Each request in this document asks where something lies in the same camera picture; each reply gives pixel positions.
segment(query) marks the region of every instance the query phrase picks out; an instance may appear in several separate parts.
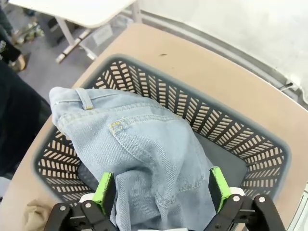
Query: laundry basket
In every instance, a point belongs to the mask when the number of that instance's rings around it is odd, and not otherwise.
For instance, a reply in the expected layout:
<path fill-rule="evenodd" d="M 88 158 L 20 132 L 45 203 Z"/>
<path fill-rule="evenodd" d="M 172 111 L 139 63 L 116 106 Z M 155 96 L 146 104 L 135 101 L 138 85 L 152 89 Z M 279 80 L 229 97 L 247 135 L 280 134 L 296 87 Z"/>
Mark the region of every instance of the laundry basket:
<path fill-rule="evenodd" d="M 223 102 L 125 55 L 107 59 L 83 87 L 131 91 L 158 101 L 191 125 L 230 186 L 240 186 L 251 197 L 265 193 L 274 198 L 279 192 L 290 164 L 288 146 Z M 84 166 L 78 170 L 81 161 L 71 141 L 56 127 L 47 135 L 35 158 L 35 172 L 55 195 L 73 205 L 93 192 L 90 184 L 96 180 Z"/>

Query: jeans seam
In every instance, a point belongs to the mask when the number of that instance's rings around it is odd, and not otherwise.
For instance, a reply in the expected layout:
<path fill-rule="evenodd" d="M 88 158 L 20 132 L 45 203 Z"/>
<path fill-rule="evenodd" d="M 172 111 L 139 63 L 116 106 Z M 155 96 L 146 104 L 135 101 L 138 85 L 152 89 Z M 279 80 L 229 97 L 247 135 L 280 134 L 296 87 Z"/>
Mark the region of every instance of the jeans seam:
<path fill-rule="evenodd" d="M 150 103 L 133 103 L 133 104 L 130 104 L 129 106 L 133 106 L 133 105 L 139 105 L 139 106 L 126 108 L 128 106 L 128 105 L 126 105 L 126 106 L 121 106 L 121 107 L 118 107 L 118 108 L 112 108 L 112 109 L 108 109 L 108 110 L 101 109 L 101 108 L 94 108 L 92 110 L 82 111 L 80 113 L 66 114 L 66 115 L 61 116 L 58 119 L 57 124 L 59 124 L 59 125 L 61 124 L 62 126 L 67 126 L 67 125 L 71 124 L 72 122 L 76 122 L 80 119 L 84 119 L 85 117 L 97 115 L 97 114 L 100 114 L 100 113 L 121 112 L 121 111 L 130 110 L 130 109 L 138 109 L 138 108 L 144 108 L 144 107 L 158 108 L 158 109 L 163 109 L 163 110 L 171 112 L 167 108 L 163 108 L 159 105 L 155 106 L 155 105 L 152 105 Z"/>
<path fill-rule="evenodd" d="M 131 125 L 131 124 L 135 124 L 135 123 L 138 123 L 138 122 L 142 122 L 142 121 L 148 121 L 148 120 L 158 120 L 158 121 L 164 121 L 164 122 L 170 122 L 171 120 L 160 120 L 160 119 L 157 119 L 157 118 L 151 118 L 151 119 L 143 119 L 143 120 L 137 120 L 137 121 L 133 121 L 133 122 L 130 122 L 130 123 L 127 123 L 125 124 L 124 126 L 119 126 L 120 125 L 120 122 L 123 122 L 127 119 L 123 119 L 121 121 L 116 121 L 114 123 L 112 123 L 109 128 L 111 129 L 111 133 L 113 135 L 113 137 L 118 141 L 118 143 L 132 156 L 134 157 L 135 159 L 137 159 L 138 161 L 144 163 L 145 165 L 149 166 L 149 167 L 154 167 L 154 164 L 153 164 L 153 159 L 152 157 L 150 157 L 150 160 L 151 160 L 151 163 L 147 164 L 145 162 L 143 162 L 142 160 L 140 160 L 138 157 L 136 157 L 134 154 L 132 154 L 125 146 L 122 145 L 122 143 L 119 142 L 118 140 L 118 136 L 116 135 L 118 132 L 123 132 L 125 133 L 125 137 L 127 139 L 129 139 L 131 141 L 131 143 L 136 147 L 138 148 L 139 150 L 142 151 L 142 149 L 133 141 L 133 139 L 131 139 L 129 137 L 129 135 L 123 130 L 124 128 L 126 128 L 128 125 Z M 206 177 L 204 174 L 201 175 L 200 179 L 198 179 L 196 182 L 194 182 L 194 184 L 189 184 L 189 185 L 185 185 L 183 187 L 181 187 L 180 189 L 177 189 L 175 195 L 171 196 L 171 199 L 170 200 L 167 200 L 165 199 L 158 191 L 155 192 L 155 199 L 157 201 L 157 203 L 161 206 L 161 207 L 164 207 L 164 208 L 168 208 L 171 204 L 173 204 L 175 202 L 175 197 L 181 193 L 181 192 L 185 192 L 185 191 L 190 191 L 190 190 L 193 190 L 193 189 L 197 189 L 199 188 L 202 183 L 206 180 Z"/>
<path fill-rule="evenodd" d="M 99 96 L 94 96 L 93 98 L 91 98 L 91 97 L 89 97 L 89 98 L 91 100 L 96 100 L 96 99 L 99 99 L 99 98 L 104 98 L 104 97 L 113 96 L 113 95 L 118 95 L 118 94 L 114 93 L 114 94 L 109 94 L 109 95 L 99 95 Z M 55 106 L 55 105 L 60 104 L 60 103 L 72 103 L 72 102 L 80 102 L 80 97 L 78 99 L 70 99 L 70 100 L 57 101 L 52 106 Z"/>

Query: metal bar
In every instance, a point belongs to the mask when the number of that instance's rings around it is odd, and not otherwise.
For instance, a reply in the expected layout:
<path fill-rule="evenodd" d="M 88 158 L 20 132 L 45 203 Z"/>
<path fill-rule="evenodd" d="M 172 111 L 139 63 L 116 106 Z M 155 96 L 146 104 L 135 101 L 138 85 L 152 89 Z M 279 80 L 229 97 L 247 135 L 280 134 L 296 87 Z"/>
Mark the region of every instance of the metal bar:
<path fill-rule="evenodd" d="M 62 18 L 59 18 L 59 17 L 55 17 L 55 18 L 56 18 L 56 20 L 57 20 L 57 22 L 58 22 L 58 24 L 59 24 L 59 26 L 60 26 L 64 36 L 66 37 L 69 45 L 74 46 L 75 45 L 75 40 L 74 40 L 71 32 L 69 31 L 69 29 L 68 29 L 68 27 L 66 25 L 65 20 L 62 19 Z"/>
<path fill-rule="evenodd" d="M 131 5 L 131 12 L 135 23 L 142 23 L 141 10 L 138 0 Z"/>

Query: wall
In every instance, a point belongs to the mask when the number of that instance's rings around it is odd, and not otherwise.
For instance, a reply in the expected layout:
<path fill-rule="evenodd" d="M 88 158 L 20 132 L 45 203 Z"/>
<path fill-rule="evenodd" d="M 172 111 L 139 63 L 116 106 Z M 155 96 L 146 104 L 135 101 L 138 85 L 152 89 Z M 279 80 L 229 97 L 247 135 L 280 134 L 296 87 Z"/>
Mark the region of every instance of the wall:
<path fill-rule="evenodd" d="M 204 31 L 308 86 L 308 2 L 143 0 L 141 8 Z"/>

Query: white table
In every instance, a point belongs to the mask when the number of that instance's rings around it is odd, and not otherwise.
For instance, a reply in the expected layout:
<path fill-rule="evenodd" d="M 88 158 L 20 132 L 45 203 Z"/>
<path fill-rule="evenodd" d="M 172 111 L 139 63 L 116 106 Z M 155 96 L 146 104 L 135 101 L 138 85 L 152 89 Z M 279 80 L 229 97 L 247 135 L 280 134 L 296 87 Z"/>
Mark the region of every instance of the white table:
<path fill-rule="evenodd" d="M 97 28 L 132 5 L 134 21 L 142 21 L 137 0 L 9 0 L 9 3 L 56 18 L 70 45 L 63 52 L 64 57 L 60 55 L 57 62 L 61 62 L 90 33 L 90 30 L 86 30 L 79 38 L 74 39 L 65 20 L 86 28 Z"/>

